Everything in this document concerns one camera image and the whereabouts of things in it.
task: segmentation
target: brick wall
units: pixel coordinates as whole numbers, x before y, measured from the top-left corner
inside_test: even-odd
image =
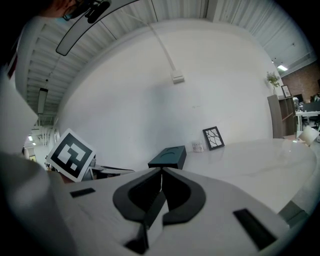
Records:
[[[281,79],[283,84],[289,87],[292,95],[302,94],[305,103],[310,102],[310,96],[320,93],[320,67],[317,61]]]

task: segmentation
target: ceiling light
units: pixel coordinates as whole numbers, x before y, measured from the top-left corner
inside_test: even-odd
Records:
[[[38,114],[44,113],[47,94],[48,94],[47,89],[40,88],[39,98],[38,98]]]
[[[287,70],[288,70],[286,67],[284,67],[284,66],[282,66],[282,65],[278,66],[278,69],[281,69],[281,70],[283,70],[283,71],[287,71]]]

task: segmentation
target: shelf unit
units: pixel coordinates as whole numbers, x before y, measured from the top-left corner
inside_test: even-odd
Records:
[[[268,98],[273,138],[282,139],[284,136],[297,133],[297,117],[293,97],[278,99],[277,95]]]

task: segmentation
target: potted plant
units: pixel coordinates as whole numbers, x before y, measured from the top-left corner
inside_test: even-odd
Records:
[[[280,79],[280,77],[279,77],[279,76],[276,76],[276,75],[275,75],[275,72],[272,72],[272,73],[267,72],[267,73],[266,73],[266,80],[267,80],[270,84],[272,84],[272,86],[273,86],[273,94],[274,94],[274,95],[277,95],[277,93],[276,93],[276,87],[279,87],[279,86],[280,86],[280,83],[278,82],[279,79]]]

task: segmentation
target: white wall outlet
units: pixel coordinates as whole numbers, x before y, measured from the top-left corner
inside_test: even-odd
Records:
[[[174,70],[171,72],[172,81],[174,84],[182,83],[185,81],[185,77],[181,70]]]

